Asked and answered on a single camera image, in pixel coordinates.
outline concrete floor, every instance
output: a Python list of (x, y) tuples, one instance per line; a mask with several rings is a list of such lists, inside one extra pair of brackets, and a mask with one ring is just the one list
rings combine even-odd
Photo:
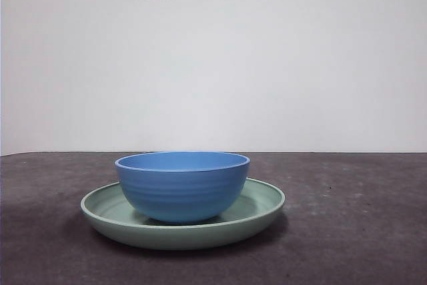
[(427, 284), (427, 154), (241, 153), (286, 194), (267, 230), (187, 252), (98, 234), (81, 198), (134, 153), (1, 158), (2, 284)]

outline floor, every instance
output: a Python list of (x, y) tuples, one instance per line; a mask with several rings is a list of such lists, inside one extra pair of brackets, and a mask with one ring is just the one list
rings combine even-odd
[(286, 194), (247, 240), (209, 250), (126, 246), (80, 199), (134, 153), (1, 158), (2, 284), (427, 284), (427, 154), (241, 153)]

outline blue bowl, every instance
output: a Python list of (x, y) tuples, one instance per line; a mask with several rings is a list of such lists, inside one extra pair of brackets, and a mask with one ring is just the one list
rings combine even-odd
[(139, 212), (164, 222), (205, 220), (229, 208), (249, 158), (221, 152), (158, 152), (115, 161), (121, 189)]

